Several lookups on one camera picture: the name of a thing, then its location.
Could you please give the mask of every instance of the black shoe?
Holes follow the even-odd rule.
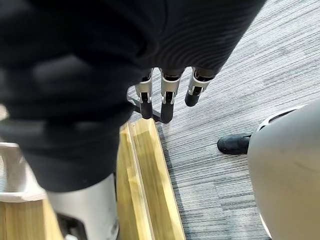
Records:
[[[224,136],[216,143],[223,154],[247,154],[251,134],[232,134]]]

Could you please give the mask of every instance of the white plastic part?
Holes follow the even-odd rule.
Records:
[[[67,234],[65,237],[64,237],[64,240],[78,240],[78,238],[76,236],[72,236],[70,234]]]
[[[119,222],[113,173],[81,190],[47,194],[56,213],[79,220],[84,225],[87,240],[117,239]]]
[[[19,146],[0,142],[0,202],[21,203],[46,198]]]
[[[5,106],[0,104],[0,120],[5,119],[8,117],[8,112]]]
[[[280,118],[284,117],[285,115],[297,110],[297,109],[301,109],[303,108],[304,106],[306,106],[306,104],[304,105],[299,105],[299,106],[295,106],[295,107],[291,107],[291,108],[288,108],[286,110],[283,110],[283,111],[280,111],[280,112],[277,112],[276,114],[273,114],[272,116],[268,117],[267,119],[265,119],[258,127],[258,129],[256,130],[257,132],[259,132],[261,129],[263,129],[264,127],[270,125],[271,123],[274,123],[276,120],[279,120]],[[266,233],[268,234],[268,236],[270,238],[272,238],[271,236],[271,233],[264,221],[264,218],[262,217],[261,213],[259,213],[260,215],[260,219],[261,219],[261,222],[262,222],[262,225],[266,231]]]
[[[255,133],[248,166],[259,211],[272,240],[318,240],[320,100]]]

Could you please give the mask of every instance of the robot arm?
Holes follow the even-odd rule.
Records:
[[[145,73],[160,67],[169,122],[185,67],[195,67],[193,106],[264,2],[0,0],[0,103],[9,112],[0,135],[19,144],[68,240],[117,237],[113,172],[132,112],[128,87],[144,77],[136,89],[150,117]]]

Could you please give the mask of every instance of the wooden edge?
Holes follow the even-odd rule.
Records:
[[[170,180],[166,159],[164,156],[164,152],[162,149],[160,137],[159,137],[155,122],[153,119],[148,119],[148,120],[139,119],[138,121],[133,123],[133,130],[135,135],[143,132],[148,132],[152,140],[152,145],[154,146],[153,150],[154,150],[154,156],[156,160],[156,166],[159,173],[161,173],[159,175],[161,177],[161,184],[162,184],[162,188],[163,188],[163,192],[166,200],[166,205],[168,207],[168,211],[170,215],[174,237],[176,240],[185,240],[186,239],[185,232],[181,222],[178,205],[175,198],[175,193]]]
[[[127,173],[127,180],[130,186],[130,195],[132,199],[133,209],[134,209],[134,215],[135,215],[135,223],[136,228],[138,232],[138,239],[139,240],[155,240],[146,193],[144,184],[141,178],[141,171],[140,166],[137,158],[136,148],[135,144],[132,138],[132,132],[131,132],[131,125],[126,123],[120,130],[120,135],[125,135],[125,139],[120,137],[120,148],[119,151],[128,151],[128,155],[125,156],[124,152],[120,152],[118,154],[117,159],[117,173],[118,171],[125,171]],[[119,161],[123,161],[125,167],[119,163]],[[128,194],[121,192],[121,185],[117,184],[117,193],[118,193],[118,200],[121,198],[121,194]],[[118,209],[119,217],[123,215],[123,213],[120,212],[121,209]],[[122,231],[121,227],[121,219],[120,219],[120,235]]]
[[[6,229],[6,204],[0,202],[0,239],[7,240],[7,229]]]
[[[56,215],[47,199],[42,200],[45,240],[63,240]]]

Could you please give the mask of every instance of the floor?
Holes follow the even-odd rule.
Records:
[[[157,124],[186,237],[267,240],[246,156],[222,155],[216,143],[320,97],[320,1],[269,0],[195,107],[184,103],[189,77],[187,69],[172,122]],[[153,79],[159,111],[158,70]]]

